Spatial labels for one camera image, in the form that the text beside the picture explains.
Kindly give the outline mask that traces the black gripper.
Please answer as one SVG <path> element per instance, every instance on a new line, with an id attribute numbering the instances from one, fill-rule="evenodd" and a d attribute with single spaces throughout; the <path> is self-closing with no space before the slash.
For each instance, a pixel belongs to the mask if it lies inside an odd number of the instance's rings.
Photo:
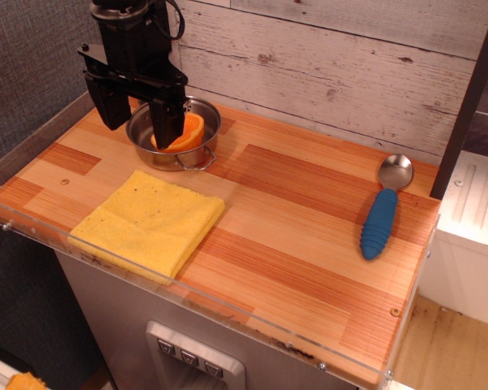
<path id="1" fill-rule="evenodd" d="M 85 83 L 103 121 L 116 130 L 131 117 L 128 95 L 149 102 L 157 150 L 183 134 L 187 76 L 172 65 L 172 41 L 166 15 L 145 15 L 134 21 L 98 21 L 102 42 L 84 44 Z"/>

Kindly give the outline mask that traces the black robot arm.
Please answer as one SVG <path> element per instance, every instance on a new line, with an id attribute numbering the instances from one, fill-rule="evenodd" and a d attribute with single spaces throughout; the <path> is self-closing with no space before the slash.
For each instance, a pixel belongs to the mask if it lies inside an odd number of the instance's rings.
<path id="1" fill-rule="evenodd" d="M 183 133 L 187 76 L 171 60 L 172 42 L 185 31 L 179 19 L 170 31 L 168 9 L 174 1 L 93 1 L 89 9 L 102 41 L 84 44 L 78 52 L 85 60 L 89 95 L 110 130 L 132 114 L 129 99 L 147 103 L 158 150 L 167 149 Z"/>

